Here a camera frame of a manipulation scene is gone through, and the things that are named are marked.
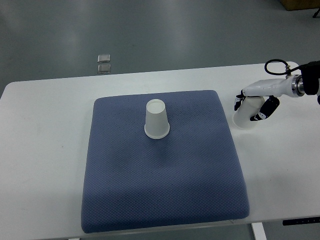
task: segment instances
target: paper cup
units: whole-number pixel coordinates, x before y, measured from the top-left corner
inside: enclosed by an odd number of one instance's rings
[[[146,104],[145,134],[152,139],[162,139],[169,133],[166,105],[160,99],[152,99]]]
[[[259,112],[264,103],[265,99],[262,96],[247,96],[233,115],[232,121],[234,125],[243,130],[254,128],[258,121],[250,121],[250,118]]]

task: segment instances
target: blue cushion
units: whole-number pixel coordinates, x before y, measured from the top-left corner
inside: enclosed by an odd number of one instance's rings
[[[144,132],[146,104],[161,99],[169,134]],[[242,219],[246,184],[217,93],[99,98],[93,107],[81,226],[85,233]]]

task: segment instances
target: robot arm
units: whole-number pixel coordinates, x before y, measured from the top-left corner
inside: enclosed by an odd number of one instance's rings
[[[273,73],[268,71],[267,65],[271,62],[282,62],[286,64],[286,72]],[[254,116],[249,116],[250,121],[264,120],[277,109],[280,104],[278,97],[287,95],[292,98],[317,94],[318,103],[320,104],[320,61],[310,62],[290,70],[290,66],[283,60],[273,59],[268,61],[264,69],[267,73],[273,75],[285,75],[286,78],[264,79],[257,81],[241,90],[236,96],[234,110],[237,111],[246,97],[268,97],[261,106],[259,112]],[[290,75],[294,70],[300,69],[301,75]]]

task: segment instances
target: black cable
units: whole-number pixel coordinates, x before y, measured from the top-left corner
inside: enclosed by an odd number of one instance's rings
[[[288,69],[288,70],[285,71],[285,72],[272,72],[272,71],[269,71],[267,67],[268,67],[268,64],[269,64],[269,63],[273,63],[273,62],[283,63],[283,64],[285,64],[286,67],[288,67],[289,65],[288,65],[288,63],[287,63],[286,61],[284,61],[284,60],[282,60],[282,59],[271,59],[271,60],[267,61],[267,62],[265,63],[265,65],[264,65],[264,70],[265,70],[268,74],[276,75],[276,76],[281,76],[281,75],[290,74],[291,72],[293,72],[293,71],[295,71],[295,70],[298,70],[298,69],[300,69],[301,66],[303,66],[303,65],[300,65],[300,66],[297,66],[297,67],[295,67],[295,68],[293,68],[293,69]]]
[[[314,14],[313,14],[313,18],[315,19],[316,17],[317,17],[317,15],[319,14],[319,12],[320,12],[320,8],[318,9],[318,11],[316,11]]]

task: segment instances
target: gray floor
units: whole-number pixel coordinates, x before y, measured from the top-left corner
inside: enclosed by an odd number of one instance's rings
[[[97,56],[104,53],[111,54],[111,74],[273,58],[305,64],[320,60],[315,11],[285,11],[279,0],[0,0],[0,95],[15,81],[97,75]],[[320,238],[318,223],[264,228],[268,240]],[[249,229],[108,239],[253,239]]]

